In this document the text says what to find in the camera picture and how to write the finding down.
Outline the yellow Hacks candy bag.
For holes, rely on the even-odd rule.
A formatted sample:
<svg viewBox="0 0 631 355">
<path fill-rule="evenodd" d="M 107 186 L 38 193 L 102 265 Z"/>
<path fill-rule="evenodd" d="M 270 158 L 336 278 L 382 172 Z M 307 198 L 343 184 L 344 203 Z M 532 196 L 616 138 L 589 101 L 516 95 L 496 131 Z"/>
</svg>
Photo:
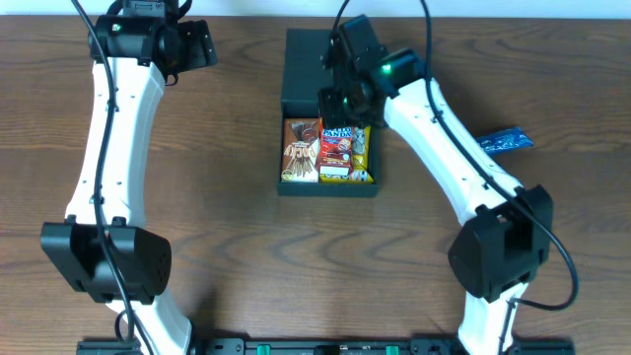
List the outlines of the yellow Hacks candy bag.
<svg viewBox="0 0 631 355">
<path fill-rule="evenodd" d="M 348 176 L 329 176 L 319 174 L 319 179 L 322 183 L 350 182 L 370 184 L 374 182 L 368 168 L 371 128 L 352 128 L 352 172 Z"/>
</svg>

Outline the red Hello Panda box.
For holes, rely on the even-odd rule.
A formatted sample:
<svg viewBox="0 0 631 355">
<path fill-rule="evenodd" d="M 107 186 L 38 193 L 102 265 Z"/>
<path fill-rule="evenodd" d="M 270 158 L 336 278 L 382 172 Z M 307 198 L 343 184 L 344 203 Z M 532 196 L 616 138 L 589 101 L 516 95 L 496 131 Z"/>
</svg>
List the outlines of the red Hello Panda box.
<svg viewBox="0 0 631 355">
<path fill-rule="evenodd" d="M 320 127 L 316 167 L 321 175 L 348 176 L 352 172 L 352 127 Z"/>
</svg>

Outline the dark green box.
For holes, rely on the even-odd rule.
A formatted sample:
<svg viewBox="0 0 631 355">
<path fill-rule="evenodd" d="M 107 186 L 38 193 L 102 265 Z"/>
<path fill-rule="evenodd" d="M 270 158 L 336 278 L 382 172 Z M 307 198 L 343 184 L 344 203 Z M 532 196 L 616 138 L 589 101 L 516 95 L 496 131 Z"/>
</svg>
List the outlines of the dark green box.
<svg viewBox="0 0 631 355">
<path fill-rule="evenodd" d="M 322 69 L 329 31 L 289 29 L 286 32 L 285 63 L 281 90 L 281 119 L 317 118 L 317 92 L 332 85 L 332 75 Z M 380 132 L 369 139 L 368 174 L 372 183 L 277 182 L 280 196 L 375 197 L 380 189 Z"/>
</svg>

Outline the brown Pocky box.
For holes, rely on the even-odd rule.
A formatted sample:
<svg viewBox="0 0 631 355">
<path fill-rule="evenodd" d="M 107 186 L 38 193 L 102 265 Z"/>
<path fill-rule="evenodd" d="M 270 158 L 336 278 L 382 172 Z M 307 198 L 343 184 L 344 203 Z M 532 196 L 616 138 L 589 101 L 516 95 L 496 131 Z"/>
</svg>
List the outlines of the brown Pocky box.
<svg viewBox="0 0 631 355">
<path fill-rule="evenodd" d="M 284 120 L 280 179 L 282 182 L 318 182 L 319 119 Z"/>
</svg>

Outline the blue Oreo cookie pack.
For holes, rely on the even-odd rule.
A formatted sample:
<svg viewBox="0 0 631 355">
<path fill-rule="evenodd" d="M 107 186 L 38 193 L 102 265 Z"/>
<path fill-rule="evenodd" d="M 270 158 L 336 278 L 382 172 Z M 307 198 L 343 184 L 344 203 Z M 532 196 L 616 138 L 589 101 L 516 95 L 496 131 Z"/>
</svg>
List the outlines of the blue Oreo cookie pack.
<svg viewBox="0 0 631 355">
<path fill-rule="evenodd" d="M 533 146 L 532 140 L 518 126 L 477 137 L 475 141 L 489 156 L 509 153 Z"/>
</svg>

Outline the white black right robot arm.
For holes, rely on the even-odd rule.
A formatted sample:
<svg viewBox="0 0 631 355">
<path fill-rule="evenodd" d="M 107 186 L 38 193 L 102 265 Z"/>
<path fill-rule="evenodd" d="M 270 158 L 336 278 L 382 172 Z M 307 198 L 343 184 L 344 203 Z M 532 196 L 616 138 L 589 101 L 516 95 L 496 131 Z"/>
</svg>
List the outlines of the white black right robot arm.
<svg viewBox="0 0 631 355">
<path fill-rule="evenodd" d="M 332 84 L 318 93 L 327 128 L 388 127 L 414 150 L 448 198 L 462 228 L 448 252 L 466 291 L 457 337 L 470 354 L 512 348 L 520 297 L 549 254 L 535 227 L 551 225 L 552 201 L 526 190 L 479 146 L 446 102 L 418 54 L 389 52 L 366 16 L 333 30 L 322 57 Z"/>
</svg>

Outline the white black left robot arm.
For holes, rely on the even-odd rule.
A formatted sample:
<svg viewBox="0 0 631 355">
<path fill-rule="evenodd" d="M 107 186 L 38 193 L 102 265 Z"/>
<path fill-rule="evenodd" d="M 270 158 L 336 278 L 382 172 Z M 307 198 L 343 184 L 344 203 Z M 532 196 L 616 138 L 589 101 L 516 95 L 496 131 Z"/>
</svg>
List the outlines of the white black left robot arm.
<svg viewBox="0 0 631 355">
<path fill-rule="evenodd" d="M 169 291 L 172 248 L 146 228 L 152 126 L 181 73 L 216 63 L 208 26 L 188 2 L 116 1 L 88 22 L 94 104 L 79 181 L 40 244 L 70 287 L 116 314 L 110 341 L 81 354 L 195 354 L 202 347 Z"/>
</svg>

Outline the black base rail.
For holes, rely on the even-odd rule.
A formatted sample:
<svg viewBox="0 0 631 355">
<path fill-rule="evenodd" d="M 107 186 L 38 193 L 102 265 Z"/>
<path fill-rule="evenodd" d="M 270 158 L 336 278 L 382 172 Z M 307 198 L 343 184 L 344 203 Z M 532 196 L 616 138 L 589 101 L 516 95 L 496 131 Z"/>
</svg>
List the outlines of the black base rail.
<svg viewBox="0 0 631 355">
<path fill-rule="evenodd" d="M 77 355 L 139 354 L 136 345 L 115 341 L 80 341 Z M 456 339 L 416 338 L 407 341 L 245 341 L 240 338 L 202 340 L 186 354 L 208 355 L 456 355 L 469 354 Z M 514 340 L 504 354 L 574 355 L 566 340 Z"/>
</svg>

